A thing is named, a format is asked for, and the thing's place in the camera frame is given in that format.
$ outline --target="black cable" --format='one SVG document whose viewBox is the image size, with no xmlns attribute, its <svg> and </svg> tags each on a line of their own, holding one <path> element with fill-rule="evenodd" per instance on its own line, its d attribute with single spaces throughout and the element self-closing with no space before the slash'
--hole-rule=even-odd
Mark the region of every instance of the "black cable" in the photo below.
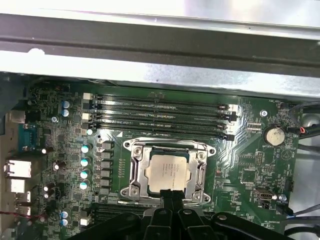
<svg viewBox="0 0 320 240">
<path fill-rule="evenodd" d="M 303 144 L 298 144 L 298 149 L 308 151 L 311 153 L 320 154 L 320 147 L 318 146 L 307 146 Z"/>
<path fill-rule="evenodd" d="M 289 110 L 289 113 L 288 113 L 289 117 L 296 124 L 297 127 L 301 127 L 300 122 L 298 122 L 297 118 L 295 117 L 296 111 L 303 109 L 305 107 L 316 106 L 316 105 L 320 105 L 320 101 L 309 101 L 309 102 L 304 102 L 304 103 L 295 105 Z"/>
<path fill-rule="evenodd" d="M 308 138 L 312 138 L 312 137 L 316 137 L 320 135 L 320 131 L 313 131 L 313 132 L 309 132 L 306 134 L 301 134 L 299 139 L 308 139 Z"/>
<path fill-rule="evenodd" d="M 290 217 L 281 221 L 281 225 L 284 227 L 289 224 L 313 224 L 320 225 L 320 216 L 296 216 Z"/>
<path fill-rule="evenodd" d="M 295 212 L 293 215 L 294 215 L 294 216 L 298 216 L 298 215 L 302 215 L 302 214 L 308 214 L 308 213 L 311 213 L 311 212 L 316 211 L 316 210 L 319 210 L 319 209 L 320 209 L 320 204 L 317 204 L 317 205 L 308 207 L 308 208 L 305 209 L 305 210 L 297 211 L 297 212 Z"/>
<path fill-rule="evenodd" d="M 285 236 L 290 236 L 293 234 L 297 233 L 312 233 L 317 235 L 319 238 L 320 236 L 320 229 L 319 227 L 311 227 L 311 226 L 297 226 L 297 227 L 292 227 L 284 231 Z"/>
</svg>

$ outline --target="capacitor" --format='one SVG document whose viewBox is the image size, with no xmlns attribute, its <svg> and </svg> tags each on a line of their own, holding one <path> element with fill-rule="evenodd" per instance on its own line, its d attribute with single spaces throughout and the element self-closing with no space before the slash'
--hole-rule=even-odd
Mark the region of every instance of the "capacitor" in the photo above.
<svg viewBox="0 0 320 240">
<path fill-rule="evenodd" d="M 67 226 L 68 224 L 69 224 L 69 222 L 68 222 L 68 220 L 67 219 L 62 219 L 61 221 L 60 221 L 60 224 L 62 225 L 62 226 Z"/>
<path fill-rule="evenodd" d="M 63 211 L 60 213 L 61 218 L 66 219 L 68 216 L 71 216 L 71 209 L 66 207 L 63 209 Z"/>
<path fill-rule="evenodd" d="M 90 175 L 90 170 L 87 168 L 80 173 L 80 177 L 82 179 L 87 179 L 89 175 Z"/>
<path fill-rule="evenodd" d="M 280 126 L 270 126 L 263 131 L 262 137 L 266 144 L 279 146 L 284 143 L 286 134 Z"/>
<path fill-rule="evenodd" d="M 54 182 L 50 182 L 43 187 L 43 190 L 45 192 L 48 192 L 50 189 L 54 188 L 55 186 L 56 186 L 56 184 Z"/>
<path fill-rule="evenodd" d="M 53 194 L 55 193 L 55 190 L 53 188 L 51 188 L 50 190 L 48 190 L 45 194 L 43 194 L 45 199 L 50 198 Z"/>
<path fill-rule="evenodd" d="M 89 135 L 89 136 L 91 136 L 91 135 L 94 134 L 94 133 L 95 133 L 95 131 L 92 130 L 92 129 L 88 129 L 88 130 L 86 131 L 86 134 Z"/>
<path fill-rule="evenodd" d="M 68 101 L 63 101 L 62 102 L 62 107 L 64 109 L 68 109 L 68 108 L 70 108 L 70 106 L 71 106 L 70 102 L 68 102 Z"/>
<path fill-rule="evenodd" d="M 86 190 L 89 185 L 90 185 L 90 182 L 87 179 L 85 179 L 80 183 L 79 186 L 80 186 L 80 189 Z"/>
<path fill-rule="evenodd" d="M 81 152 L 83 152 L 84 154 L 88 153 L 90 150 L 92 149 L 92 145 L 87 143 L 86 145 L 83 145 L 81 147 Z"/>
<path fill-rule="evenodd" d="M 54 151 L 54 148 L 52 146 L 49 146 L 49 147 L 45 147 L 41 150 L 41 152 L 43 154 L 48 154 L 48 153 L 52 153 Z"/>
<path fill-rule="evenodd" d="M 69 116 L 69 111 L 67 109 L 63 109 L 61 112 L 63 117 L 68 117 Z"/>
<path fill-rule="evenodd" d="M 82 167 L 86 167 L 91 163 L 91 158 L 86 156 L 84 158 L 81 159 L 80 164 Z"/>
<path fill-rule="evenodd" d="M 53 165 L 53 168 L 58 171 L 59 169 L 64 168 L 66 165 L 67 164 L 65 161 L 59 161 L 59 162 L 55 162 L 55 164 Z"/>
</svg>

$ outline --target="cable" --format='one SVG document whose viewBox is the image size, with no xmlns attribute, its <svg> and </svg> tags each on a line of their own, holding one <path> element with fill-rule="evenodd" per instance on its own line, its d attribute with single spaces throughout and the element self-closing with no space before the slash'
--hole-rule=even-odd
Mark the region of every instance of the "cable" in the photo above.
<svg viewBox="0 0 320 240">
<path fill-rule="evenodd" d="M 296 113 L 296 110 L 300 110 L 300 109 L 303 109 L 305 107 L 310 107 L 310 106 L 316 106 L 316 105 L 320 105 L 320 101 L 309 101 L 309 102 L 304 102 L 304 103 L 301 103 L 301 104 L 298 104 L 298 105 L 295 105 L 294 107 L 292 107 L 290 110 L 289 110 L 289 117 L 291 118 L 291 120 L 295 123 L 295 125 L 297 127 L 300 128 L 300 130 L 303 131 L 303 133 L 306 132 L 305 128 L 301 126 L 300 122 L 298 122 L 297 118 L 295 117 L 295 113 Z"/>
<path fill-rule="evenodd" d="M 312 138 L 312 137 L 316 137 L 320 135 L 320 131 L 314 131 L 314 132 L 309 132 L 307 134 L 301 135 L 299 137 L 299 139 L 308 139 L 308 138 Z"/>
<path fill-rule="evenodd" d="M 305 210 L 297 211 L 297 212 L 295 212 L 293 215 L 294 215 L 294 216 L 298 216 L 298 215 L 302 215 L 302 214 L 308 214 L 308 213 L 311 213 L 311 212 L 316 211 L 316 210 L 319 210 L 319 209 L 320 209 L 320 204 L 317 204 L 317 205 L 308 207 L 308 208 L 305 209 Z"/>
<path fill-rule="evenodd" d="M 27 219 L 37 219 L 37 218 L 40 218 L 42 216 L 42 214 L 40 214 L 40 215 L 27 215 L 27 214 L 11 212 L 11 211 L 0 211 L 0 214 L 14 215 L 16 217 L 22 217 L 22 218 L 27 218 Z"/>
<path fill-rule="evenodd" d="M 298 149 L 308 151 L 311 153 L 320 154 L 320 147 L 318 147 L 318 146 L 307 146 L 307 145 L 303 145 L 303 144 L 298 144 Z"/>
<path fill-rule="evenodd" d="M 285 236 L 290 236 L 290 235 L 297 234 L 297 233 L 312 233 L 312 234 L 317 235 L 317 237 L 319 238 L 320 229 L 317 226 L 315 226 L 315 227 L 297 226 L 297 227 L 289 228 L 289 229 L 284 231 L 284 235 Z"/>
<path fill-rule="evenodd" d="M 290 217 L 281 221 L 281 225 L 284 227 L 289 224 L 320 224 L 320 216 L 296 216 Z"/>
</svg>

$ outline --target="solid capacitor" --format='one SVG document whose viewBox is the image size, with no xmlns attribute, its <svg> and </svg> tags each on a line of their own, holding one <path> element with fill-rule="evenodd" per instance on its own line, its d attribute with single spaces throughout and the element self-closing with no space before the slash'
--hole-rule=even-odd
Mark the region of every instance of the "solid capacitor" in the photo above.
<svg viewBox="0 0 320 240">
<path fill-rule="evenodd" d="M 63 102 L 62 102 L 62 107 L 63 107 L 64 109 L 70 108 L 70 102 L 68 102 L 68 101 L 63 101 Z"/>
<path fill-rule="evenodd" d="M 90 162 L 91 162 L 90 157 L 86 156 L 86 157 L 81 159 L 80 164 L 81 164 L 82 167 L 86 167 L 86 166 L 88 166 L 90 164 Z"/>
<path fill-rule="evenodd" d="M 89 170 L 89 169 L 84 169 L 84 170 L 80 173 L 80 177 L 81 177 L 82 179 L 87 179 L 89 175 L 90 175 L 90 170 Z"/>
<path fill-rule="evenodd" d="M 92 149 L 91 144 L 87 143 L 86 145 L 83 145 L 81 147 L 81 152 L 83 152 L 84 154 L 88 153 L 90 150 Z"/>
<path fill-rule="evenodd" d="M 80 186 L 80 189 L 86 190 L 89 185 L 90 185 L 90 182 L 87 179 L 85 179 L 83 180 L 83 182 L 80 183 L 79 186 Z"/>
<path fill-rule="evenodd" d="M 63 117 L 68 117 L 69 116 L 69 111 L 67 109 L 63 109 L 61 112 Z"/>
</svg>

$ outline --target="screw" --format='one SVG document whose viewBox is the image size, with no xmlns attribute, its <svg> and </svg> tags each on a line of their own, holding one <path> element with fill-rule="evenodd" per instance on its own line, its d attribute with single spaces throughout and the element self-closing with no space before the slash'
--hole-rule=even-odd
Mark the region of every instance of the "screw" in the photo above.
<svg viewBox="0 0 320 240">
<path fill-rule="evenodd" d="M 190 215 L 190 214 L 192 214 L 192 211 L 190 209 L 185 209 L 185 210 L 183 210 L 183 213 L 185 215 Z"/>
<path fill-rule="evenodd" d="M 205 156 L 205 154 L 203 152 L 199 152 L 197 157 L 198 157 L 199 160 L 204 160 L 206 156 Z"/>
<path fill-rule="evenodd" d="M 138 193 L 139 193 L 139 192 L 138 192 L 137 189 L 135 189 L 135 188 L 132 188 L 132 189 L 131 189 L 131 194 L 132 194 L 132 195 L 135 196 L 135 195 L 138 195 Z"/>
<path fill-rule="evenodd" d="M 266 110 L 261 110 L 260 111 L 260 116 L 261 117 L 266 117 L 268 115 L 268 112 Z"/>
<path fill-rule="evenodd" d="M 135 149 L 134 149 L 134 154 L 135 155 L 140 155 L 142 153 L 142 149 L 141 149 L 141 147 L 136 147 Z"/>
<path fill-rule="evenodd" d="M 56 116 L 53 116 L 52 118 L 51 118 L 51 122 L 53 122 L 53 123 L 57 123 L 59 120 L 58 120 L 58 118 L 56 117 Z"/>
<path fill-rule="evenodd" d="M 281 202 L 285 202 L 285 201 L 287 201 L 287 196 L 286 195 L 284 195 L 284 194 L 281 194 L 280 196 L 279 196 L 279 200 L 281 201 Z"/>
<path fill-rule="evenodd" d="M 193 197 L 194 197 L 195 199 L 200 199 L 200 193 L 196 192 L 196 193 L 193 195 Z"/>
<path fill-rule="evenodd" d="M 225 216 L 225 215 L 219 215 L 218 216 L 218 219 L 220 219 L 220 220 L 227 220 L 227 217 Z"/>
</svg>

